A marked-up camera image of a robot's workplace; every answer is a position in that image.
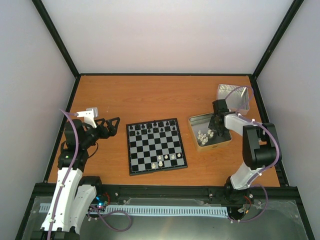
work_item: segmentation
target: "black corner post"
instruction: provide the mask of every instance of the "black corner post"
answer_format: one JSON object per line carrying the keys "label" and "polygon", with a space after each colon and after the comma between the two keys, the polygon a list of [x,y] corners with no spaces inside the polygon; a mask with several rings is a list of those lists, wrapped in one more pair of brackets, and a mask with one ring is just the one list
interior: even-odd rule
{"label": "black corner post", "polygon": [[252,77],[253,81],[256,81],[259,77],[260,73],[262,72],[263,68],[267,64],[267,61],[271,57],[271,54],[274,52],[276,46],[280,42],[280,39],[285,34],[285,31],[287,30],[288,26],[290,25],[292,19],[295,17],[296,13],[298,12],[301,4],[304,2],[304,0],[293,0],[290,8],[286,12],[280,26],[278,27],[277,31],[275,32],[271,42],[269,43],[269,46],[265,50],[260,62],[256,66]]}
{"label": "black corner post", "polygon": [[62,41],[54,23],[52,22],[46,8],[45,5],[43,4],[43,2],[41,0],[32,0],[35,8],[37,9],[37,11],[39,12],[44,24],[46,25],[46,27],[48,28],[53,40],[55,41],[55,44],[57,45],[57,47],[59,48],[64,60],[66,61],[66,64],[69,66],[73,76],[75,78],[77,78],[79,76],[79,72],[74,64],[74,62],[71,59],[71,56],[68,53],[68,50],[66,49],[66,46],[64,44],[64,42]]}

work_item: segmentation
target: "wooden table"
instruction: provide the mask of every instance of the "wooden table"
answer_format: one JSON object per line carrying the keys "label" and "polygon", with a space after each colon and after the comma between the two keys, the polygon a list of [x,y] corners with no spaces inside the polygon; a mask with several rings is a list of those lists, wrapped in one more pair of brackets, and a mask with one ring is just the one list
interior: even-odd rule
{"label": "wooden table", "polygon": [[[121,119],[116,136],[98,141],[84,176],[100,176],[104,184],[223,186],[243,162],[242,137],[231,132],[228,146],[197,152],[188,129],[189,117],[213,111],[219,84],[242,86],[250,81],[247,76],[82,76],[70,112],[98,107],[100,118]],[[247,117],[260,121],[254,99]],[[129,176],[126,124],[170,118],[178,119],[188,168]],[[88,150],[89,155],[95,148]],[[58,154],[51,183],[57,181],[57,158]],[[274,168],[256,183],[280,186]]]}

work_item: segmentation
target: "gray wall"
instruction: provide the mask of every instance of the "gray wall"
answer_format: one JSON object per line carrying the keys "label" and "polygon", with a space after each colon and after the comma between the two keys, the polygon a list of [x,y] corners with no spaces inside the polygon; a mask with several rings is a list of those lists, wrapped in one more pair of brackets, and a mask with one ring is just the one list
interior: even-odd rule
{"label": "gray wall", "polygon": [[289,182],[320,239],[320,1],[304,1],[258,78]]}
{"label": "gray wall", "polygon": [[0,1],[0,233],[15,238],[74,78],[31,0]]}
{"label": "gray wall", "polygon": [[292,0],[44,0],[81,73],[253,73]]}

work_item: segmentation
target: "black square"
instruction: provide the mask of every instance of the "black square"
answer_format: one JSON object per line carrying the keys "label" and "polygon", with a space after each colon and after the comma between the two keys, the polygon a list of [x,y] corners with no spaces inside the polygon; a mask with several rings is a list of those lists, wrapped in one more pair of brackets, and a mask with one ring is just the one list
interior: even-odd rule
{"label": "black square", "polygon": [[157,160],[157,157],[156,156],[152,156],[151,157],[151,162],[152,163],[156,163],[158,160]]}
{"label": "black square", "polygon": [[138,158],[138,164],[145,164],[144,158]]}
{"label": "black square", "polygon": [[171,166],[177,166],[177,165],[178,165],[178,162],[176,159],[171,160]]}
{"label": "black square", "polygon": [[137,172],[139,170],[138,165],[133,165],[132,166],[132,172]]}
{"label": "black square", "polygon": [[168,148],[168,144],[165,142],[165,143],[161,143],[161,147],[162,149],[167,149]]}
{"label": "black square", "polygon": [[136,151],[137,151],[138,153],[141,153],[141,152],[144,151],[144,148],[143,148],[142,146],[138,146],[138,147],[136,148]]}
{"label": "black square", "polygon": [[157,155],[157,156],[162,155],[162,150],[161,150],[161,149],[155,150],[155,152],[156,152],[156,155]]}
{"label": "black square", "polygon": [[150,152],[149,151],[144,151],[143,152],[143,156],[146,157],[150,157]]}
{"label": "black square", "polygon": [[144,166],[145,166],[145,170],[151,169],[151,163],[146,163]]}
{"label": "black square", "polygon": [[137,159],[138,155],[136,153],[131,153],[131,159]]}
{"label": "black square", "polygon": [[171,143],[171,142],[173,142],[174,140],[172,139],[172,136],[167,136],[166,137],[166,142],[167,143]]}

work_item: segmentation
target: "black metal frame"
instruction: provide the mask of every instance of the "black metal frame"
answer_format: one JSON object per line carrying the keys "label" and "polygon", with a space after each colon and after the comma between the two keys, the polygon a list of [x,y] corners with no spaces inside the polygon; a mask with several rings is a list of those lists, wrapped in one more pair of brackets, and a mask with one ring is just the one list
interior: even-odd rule
{"label": "black metal frame", "polygon": [[[81,76],[248,76],[250,84],[254,90],[254,97],[257,104],[257,108],[264,123],[269,122],[267,111],[262,100],[262,96],[259,90],[257,79],[262,72],[264,66],[272,55],[274,49],[278,45],[282,36],[284,35],[286,29],[291,23],[292,19],[296,15],[300,6],[304,0],[293,0],[290,8],[288,9],[284,19],[282,20],[280,26],[278,27],[276,33],[274,34],[270,44],[268,45],[265,53],[263,54],[261,60],[259,61],[255,71],[250,74],[220,74],[220,73],[79,73],[71,56],[69,55],[54,23],[52,22],[44,4],[41,0],[32,0],[34,6],[39,12],[43,22],[48,28],[52,38],[54,39],[58,49],[60,50],[62,56],[64,57],[67,65],[69,66],[72,74],[75,77],[74,86],[66,107],[66,110],[71,109],[77,87],[81,80]],[[30,201],[27,205],[27,209],[24,214],[24,218],[21,222],[20,228],[18,230],[16,240],[19,240],[23,236],[24,229],[26,227],[30,211],[32,209],[34,199],[36,196],[52,196],[55,190],[55,184],[46,183],[54,160],[59,148],[60,140],[63,135],[64,125],[66,123],[66,118],[64,117],[58,132],[58,136],[55,141],[55,145],[52,151],[52,155],[45,173],[44,183],[37,183],[32,192]],[[315,239],[309,220],[307,218],[303,203],[301,201],[299,191],[296,187],[290,187],[289,182],[284,170],[282,162],[279,162],[276,166],[276,173],[280,183],[280,187],[266,187],[268,192],[268,197],[270,199],[278,200],[295,200],[302,218],[304,228],[306,230],[307,236],[310,240]],[[220,197],[220,193],[223,191],[222,186],[143,186],[143,185],[103,185],[105,192],[110,195],[111,202],[121,203],[127,198],[185,198],[185,199],[200,199],[204,202],[211,204],[221,204],[225,207],[232,207],[233,205],[227,203],[223,198]],[[253,188],[250,190],[252,194],[258,198],[263,199],[265,197],[264,192],[261,189]],[[209,193],[215,193],[214,197],[209,197]]]}

